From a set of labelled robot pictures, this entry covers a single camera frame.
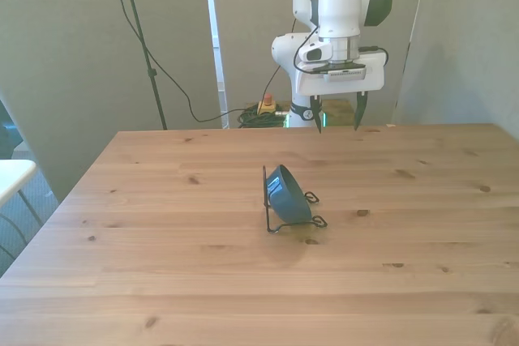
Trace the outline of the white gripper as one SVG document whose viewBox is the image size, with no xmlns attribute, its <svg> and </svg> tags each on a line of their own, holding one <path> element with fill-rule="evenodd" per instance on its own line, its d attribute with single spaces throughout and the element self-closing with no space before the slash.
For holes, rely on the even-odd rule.
<svg viewBox="0 0 519 346">
<path fill-rule="evenodd" d="M 354 114 L 354 129 L 357 130 L 366 111 L 368 92 L 379 91 L 384 86 L 385 54 L 383 52 L 362 54 L 354 64 L 363 67 L 331 70 L 323 74 L 308 74 L 300 70 L 295 73 L 294 91 L 301 96 L 311 96 L 311 111 L 320 133 L 322 133 L 320 96 L 358 92 Z"/>
</svg>

